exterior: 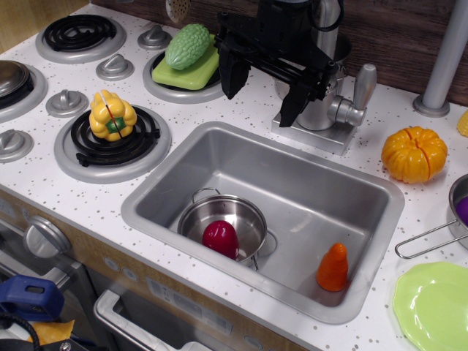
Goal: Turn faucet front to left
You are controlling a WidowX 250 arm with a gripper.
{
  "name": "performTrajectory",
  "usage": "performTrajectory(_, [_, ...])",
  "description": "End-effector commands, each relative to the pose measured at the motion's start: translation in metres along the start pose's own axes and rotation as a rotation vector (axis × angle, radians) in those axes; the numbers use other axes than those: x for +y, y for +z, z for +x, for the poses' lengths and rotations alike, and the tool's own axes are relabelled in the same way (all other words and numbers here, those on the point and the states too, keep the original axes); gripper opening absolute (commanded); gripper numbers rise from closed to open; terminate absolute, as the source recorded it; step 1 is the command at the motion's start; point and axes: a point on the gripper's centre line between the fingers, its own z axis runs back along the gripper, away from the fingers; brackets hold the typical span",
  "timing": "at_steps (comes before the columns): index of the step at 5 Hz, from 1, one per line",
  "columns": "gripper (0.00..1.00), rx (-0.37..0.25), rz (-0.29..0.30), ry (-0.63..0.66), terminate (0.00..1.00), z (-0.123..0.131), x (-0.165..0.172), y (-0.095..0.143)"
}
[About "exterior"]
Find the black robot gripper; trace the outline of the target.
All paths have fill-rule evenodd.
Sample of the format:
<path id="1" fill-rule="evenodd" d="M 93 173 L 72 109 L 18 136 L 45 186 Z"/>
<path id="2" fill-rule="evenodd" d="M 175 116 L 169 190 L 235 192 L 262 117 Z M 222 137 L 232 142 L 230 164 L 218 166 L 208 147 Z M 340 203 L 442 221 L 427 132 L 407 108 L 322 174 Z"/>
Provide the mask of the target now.
<path id="1" fill-rule="evenodd" d="M 251 67 L 290 86 L 283 99 L 279 126 L 291 127 L 312 100 L 323 99 L 337 68 L 320 50 L 312 31 L 337 29 L 344 17 L 343 1 L 335 1 L 336 19 L 320 26 L 315 1 L 260 1 L 254 17 L 218 12 L 215 46 L 224 95 L 232 99 L 246 84 Z"/>

